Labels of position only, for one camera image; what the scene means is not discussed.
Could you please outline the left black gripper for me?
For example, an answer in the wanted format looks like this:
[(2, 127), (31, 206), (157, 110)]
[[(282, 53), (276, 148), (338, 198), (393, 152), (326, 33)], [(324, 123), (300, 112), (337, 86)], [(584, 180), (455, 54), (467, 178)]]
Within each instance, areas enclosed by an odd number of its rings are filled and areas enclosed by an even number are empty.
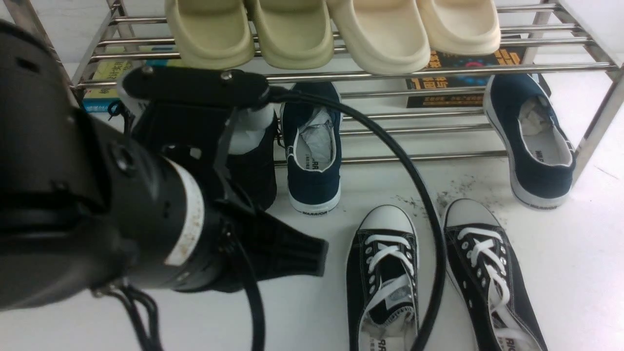
[(133, 123), (132, 283), (139, 288), (239, 291), (227, 234), (238, 238), (259, 281), (323, 275), (328, 243), (272, 217), (232, 180), (228, 150), (241, 110), (150, 103)]

